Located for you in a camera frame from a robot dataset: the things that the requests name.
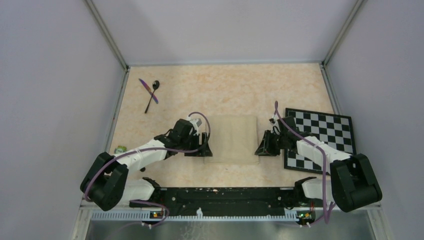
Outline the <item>cream cloth napkin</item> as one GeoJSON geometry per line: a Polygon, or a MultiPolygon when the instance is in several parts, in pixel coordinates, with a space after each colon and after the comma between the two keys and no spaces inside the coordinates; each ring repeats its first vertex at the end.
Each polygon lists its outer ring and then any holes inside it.
{"type": "Polygon", "coordinates": [[[209,119],[208,141],[212,156],[203,159],[208,165],[257,165],[257,117],[254,115],[217,115],[209,119]]]}

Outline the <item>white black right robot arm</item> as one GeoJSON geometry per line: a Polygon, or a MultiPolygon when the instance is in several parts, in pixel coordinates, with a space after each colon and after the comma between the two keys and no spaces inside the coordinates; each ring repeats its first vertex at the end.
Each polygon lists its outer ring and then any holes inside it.
{"type": "Polygon", "coordinates": [[[307,206],[313,199],[334,203],[348,213],[379,202],[383,193],[368,157],[337,150],[312,133],[300,131],[292,116],[271,118],[271,130],[264,132],[256,156],[278,156],[293,152],[321,167],[326,177],[307,177],[294,184],[293,200],[307,206]]]}

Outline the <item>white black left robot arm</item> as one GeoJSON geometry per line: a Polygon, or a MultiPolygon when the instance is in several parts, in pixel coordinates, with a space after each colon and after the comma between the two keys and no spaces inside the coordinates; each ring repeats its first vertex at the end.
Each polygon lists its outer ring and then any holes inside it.
{"type": "Polygon", "coordinates": [[[80,184],[83,198],[103,211],[114,208],[125,193],[128,176],[178,153],[205,156],[211,132],[200,132],[201,119],[179,119],[165,134],[118,154],[100,153],[80,184]]]}

